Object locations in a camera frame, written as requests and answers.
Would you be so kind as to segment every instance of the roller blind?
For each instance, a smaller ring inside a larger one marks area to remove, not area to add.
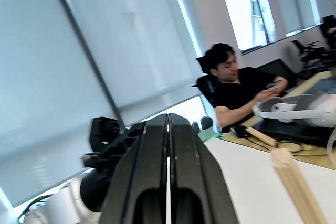
[[[14,205],[82,170],[114,117],[59,0],[0,0],[0,188]]]
[[[177,0],[67,0],[126,125],[198,95]]]
[[[279,0],[286,32],[303,29],[315,24],[310,0]]]

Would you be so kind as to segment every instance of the cable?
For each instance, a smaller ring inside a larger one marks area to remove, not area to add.
[[[267,148],[267,147],[265,147],[265,146],[263,146],[263,145],[261,145],[261,144],[258,144],[258,143],[256,143],[256,142],[252,141],[250,138],[246,138],[246,139],[249,140],[251,143],[253,143],[253,144],[255,144],[255,145],[258,145],[258,146],[260,146],[260,147],[262,147],[262,148],[264,148],[264,149],[266,149],[266,150],[268,150],[268,151],[271,151],[271,150],[272,150],[272,149],[270,149],[270,148]],[[306,151],[306,150],[304,149],[304,146],[303,146],[302,143],[295,142],[293,139],[290,139],[290,138],[288,138],[288,137],[281,137],[281,138],[277,138],[276,140],[277,140],[276,148],[279,148],[281,144],[285,144],[285,143],[290,143],[290,144],[296,144],[296,145],[299,145],[299,146],[300,146],[300,150],[298,150],[298,151],[291,151],[291,150],[289,150],[289,151],[292,153],[292,155],[293,155],[294,157],[325,157],[325,156],[328,155],[328,149],[327,149],[327,153],[326,153],[326,154],[307,154],[307,155],[303,154],[303,155],[298,155],[299,153]]]
[[[289,137],[280,137],[280,138],[277,138],[276,140],[277,140],[277,146],[276,146],[277,148],[280,148],[281,144],[295,144],[295,145],[298,145],[300,147],[300,149],[298,151],[289,150],[292,154],[300,153],[300,152],[305,150],[304,147],[303,147],[303,144],[295,142],[293,139],[291,139]]]
[[[256,143],[256,142],[252,141],[250,138],[246,138],[246,139],[249,140],[251,143],[253,143],[253,144],[255,144],[255,145],[258,145],[258,146],[260,146],[260,147],[262,147],[262,148],[264,148],[264,149],[266,149],[266,150],[268,150],[268,151],[271,151],[271,149],[269,149],[269,148],[263,146],[262,144],[258,144],[258,143]]]
[[[49,195],[44,195],[44,196],[40,196],[36,199],[34,199],[31,203],[29,203],[29,205],[25,208],[25,210],[23,210],[23,212],[20,214],[20,216],[17,218],[18,223],[20,223],[20,219],[23,215],[25,215],[26,213],[29,212],[29,209],[31,208],[32,205],[39,203],[39,202],[44,202],[42,201],[43,199],[47,199],[51,196],[52,194]]]

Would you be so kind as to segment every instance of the desk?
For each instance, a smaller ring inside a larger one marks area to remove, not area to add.
[[[329,71],[317,73],[312,78],[310,78],[309,80],[307,80],[304,83],[302,83],[301,85],[297,86],[295,89],[293,89],[285,97],[291,97],[291,96],[294,96],[294,95],[303,94],[308,89],[310,89],[312,86],[314,86],[318,81],[320,81],[323,78],[328,78],[328,77],[331,77],[331,72],[329,72]],[[258,118],[256,116],[254,116],[254,117],[250,118],[249,120],[247,120],[245,123],[243,123],[243,125],[245,125],[246,127],[252,127],[253,125],[257,124],[260,121],[261,121],[261,118]],[[271,149],[270,146],[268,146],[264,142],[256,139],[255,137],[251,137],[250,139],[253,142],[255,142],[259,145],[262,145],[264,147],[261,147],[257,144],[254,144],[247,139],[239,139],[239,138],[236,137],[236,135],[233,132],[229,132],[227,135],[221,137],[221,139],[232,142],[232,143],[236,143],[236,144],[244,145],[244,146],[247,146],[247,147],[251,147],[251,148],[254,148],[254,149],[257,149],[257,150],[261,150],[261,151],[266,151],[267,152],[268,151],[267,149]],[[329,158],[326,156],[326,149],[325,148],[315,147],[315,146],[305,145],[305,144],[303,144],[303,148],[304,148],[304,151],[300,152],[299,155],[304,155],[306,157],[295,157],[295,159],[306,162],[306,163],[309,163],[309,164],[314,164],[314,165],[318,165],[318,166],[322,166],[322,167],[326,167],[326,168],[330,168],[330,169],[336,169],[335,167],[333,167]]]
[[[220,165],[240,224],[303,224],[272,167],[270,153],[216,138],[205,145]],[[336,172],[297,164],[328,223],[336,223]]]

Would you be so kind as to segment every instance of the man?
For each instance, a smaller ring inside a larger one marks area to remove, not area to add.
[[[333,15],[322,18],[321,31],[330,49],[336,48],[336,20]]]
[[[257,102],[279,96],[287,87],[283,77],[250,67],[238,69],[235,52],[228,44],[215,44],[205,58],[210,73],[218,78],[214,103],[224,132],[252,117],[252,108]],[[276,88],[268,90],[266,86],[273,82]]]

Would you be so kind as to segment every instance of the wooden desk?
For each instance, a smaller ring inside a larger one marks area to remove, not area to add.
[[[314,86],[318,81],[320,81],[323,78],[328,78],[328,77],[331,77],[331,72],[329,72],[329,71],[317,73],[312,78],[310,78],[309,80],[302,83],[300,86],[297,86],[295,89],[293,89],[285,97],[291,97],[291,96],[294,96],[294,95],[303,94],[308,89],[310,89],[312,86]],[[245,125],[246,127],[251,127],[251,126],[257,124],[260,121],[261,121],[261,118],[258,118],[256,116],[254,116],[254,117],[250,118],[249,120],[247,120],[245,123],[243,123],[243,125]],[[262,141],[258,140],[255,137],[250,137],[249,139],[250,139],[250,141],[247,140],[247,139],[237,138],[236,135],[233,132],[229,132],[227,135],[222,137],[222,140],[226,140],[226,141],[229,141],[229,142],[232,142],[232,143],[244,145],[244,146],[251,147],[251,148],[254,148],[254,149],[257,149],[257,150],[261,150],[261,151],[269,152],[268,149],[271,149],[270,146],[268,146],[267,144],[263,143]],[[313,165],[326,167],[326,168],[329,168],[329,169],[336,169],[336,167],[333,167],[332,163],[330,162],[329,158],[327,157],[325,148],[306,145],[306,144],[303,144],[302,146],[303,146],[304,151],[300,152],[297,155],[302,155],[304,157],[296,156],[295,157],[296,160],[300,160],[300,161],[303,161],[303,162],[306,162],[306,163],[309,163],[309,164],[313,164]],[[287,148],[291,149],[292,147],[297,147],[297,146],[293,146],[291,144],[284,144],[281,147],[287,147]]]

